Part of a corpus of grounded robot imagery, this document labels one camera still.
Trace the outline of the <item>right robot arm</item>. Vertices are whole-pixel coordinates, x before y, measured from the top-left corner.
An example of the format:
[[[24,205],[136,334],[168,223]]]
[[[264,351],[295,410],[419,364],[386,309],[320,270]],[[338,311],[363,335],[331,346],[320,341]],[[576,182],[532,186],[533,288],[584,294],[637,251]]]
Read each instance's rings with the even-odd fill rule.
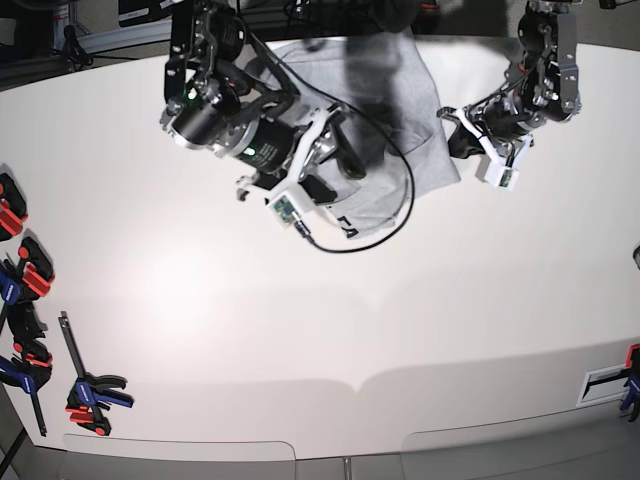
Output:
[[[338,179],[362,180],[363,160],[345,135],[348,111],[299,89],[282,63],[221,1],[177,1],[164,70],[160,123],[174,141],[253,168],[236,184],[267,203],[300,188],[312,205],[338,198]]]

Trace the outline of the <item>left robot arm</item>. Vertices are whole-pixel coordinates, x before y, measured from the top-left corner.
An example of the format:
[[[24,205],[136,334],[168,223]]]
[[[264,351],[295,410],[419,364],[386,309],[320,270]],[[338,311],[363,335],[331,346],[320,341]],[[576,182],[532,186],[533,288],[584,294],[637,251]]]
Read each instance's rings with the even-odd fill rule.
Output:
[[[529,1],[518,25],[522,58],[505,73],[505,84],[473,104],[438,111],[456,125],[448,140],[452,157],[495,154],[513,168],[535,129],[579,112],[575,4]]]

